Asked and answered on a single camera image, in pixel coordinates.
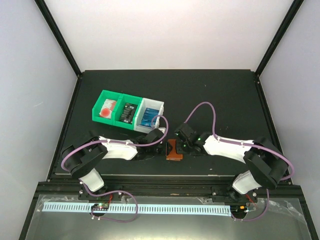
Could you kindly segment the brown leather card holder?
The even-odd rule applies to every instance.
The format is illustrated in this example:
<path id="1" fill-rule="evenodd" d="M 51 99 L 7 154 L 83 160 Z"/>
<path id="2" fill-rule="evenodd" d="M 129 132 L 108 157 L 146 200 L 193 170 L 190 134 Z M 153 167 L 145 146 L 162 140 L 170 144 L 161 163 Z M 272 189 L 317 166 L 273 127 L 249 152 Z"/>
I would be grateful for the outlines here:
<path id="1" fill-rule="evenodd" d="M 175 139 L 168 139 L 166 142 L 166 160 L 168 161 L 181 161 L 183 159 L 183 154 L 177 153 L 176 148 L 177 141 Z"/>

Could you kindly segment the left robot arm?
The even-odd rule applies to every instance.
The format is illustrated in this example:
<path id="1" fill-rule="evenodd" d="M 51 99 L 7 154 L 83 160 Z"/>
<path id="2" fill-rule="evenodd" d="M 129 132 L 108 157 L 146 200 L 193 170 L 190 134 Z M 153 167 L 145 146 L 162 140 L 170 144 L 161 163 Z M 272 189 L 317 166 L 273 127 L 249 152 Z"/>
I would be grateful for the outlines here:
<path id="1" fill-rule="evenodd" d="M 72 144 L 62 153 L 61 168 L 80 180 L 97 200 L 103 199 L 108 188 L 96 170 L 103 160 L 121 159 L 141 161 L 164 152 L 163 140 L 167 135 L 165 127 L 155 128 L 147 135 L 127 140 L 109 139 L 90 133 L 84 144 Z"/>

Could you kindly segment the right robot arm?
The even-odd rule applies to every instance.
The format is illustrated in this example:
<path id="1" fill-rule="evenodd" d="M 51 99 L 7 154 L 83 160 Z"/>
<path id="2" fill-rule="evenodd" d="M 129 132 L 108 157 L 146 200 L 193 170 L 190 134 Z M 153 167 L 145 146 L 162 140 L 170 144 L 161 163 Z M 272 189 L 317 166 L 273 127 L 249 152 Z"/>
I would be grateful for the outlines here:
<path id="1" fill-rule="evenodd" d="M 175 147 L 179 154 L 221 156 L 247 166 L 247 171 L 236 175 L 230 186 L 215 190 L 231 203 L 241 202 L 255 189 L 276 189 L 289 167 L 280 151 L 265 137 L 237 140 L 210 132 L 199 134 L 187 123 L 182 123 L 174 133 L 179 138 Z"/>

